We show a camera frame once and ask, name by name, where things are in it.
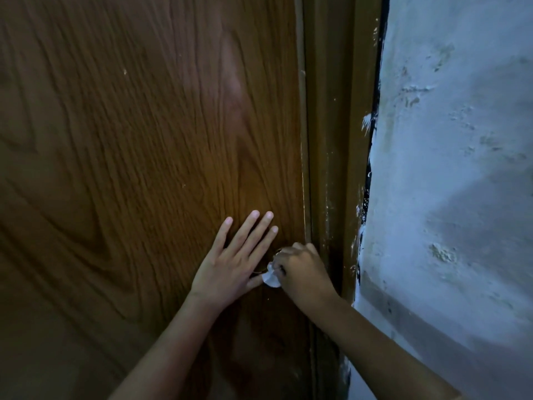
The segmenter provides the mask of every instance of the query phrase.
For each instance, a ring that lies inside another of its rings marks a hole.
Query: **person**
[[[175,399],[211,326],[228,305],[262,284],[250,278],[278,228],[273,213],[253,211],[224,248],[228,217],[168,327],[111,395],[111,400]],[[459,399],[460,393],[345,302],[312,244],[295,243],[274,258],[275,274],[297,307],[350,359],[378,400]]]

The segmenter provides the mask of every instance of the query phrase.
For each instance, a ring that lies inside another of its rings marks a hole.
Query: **left arm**
[[[224,243],[233,220],[229,217],[224,221],[180,310],[110,400],[164,400],[178,396],[220,312],[263,282],[261,275],[254,278],[250,275],[278,228],[270,228],[261,240],[273,218],[272,212],[267,212],[250,234],[258,217],[259,212],[253,211],[226,249]]]

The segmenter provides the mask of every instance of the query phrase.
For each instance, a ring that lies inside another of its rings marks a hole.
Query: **wooden door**
[[[272,210],[272,249],[305,238],[294,0],[0,13],[0,397],[105,398],[226,216]],[[221,315],[182,397],[310,398],[309,349],[262,286]]]

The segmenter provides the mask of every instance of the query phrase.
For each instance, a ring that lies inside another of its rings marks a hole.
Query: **white cloth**
[[[266,272],[264,274],[261,274],[261,277],[263,278],[263,282],[271,288],[279,288],[281,286],[278,277],[274,275],[274,268],[272,267],[272,262],[268,263],[268,266],[266,267]]]

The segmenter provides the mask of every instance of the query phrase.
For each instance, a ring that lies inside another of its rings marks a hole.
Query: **white wall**
[[[533,0],[391,0],[380,76],[355,306],[471,399],[531,398]]]

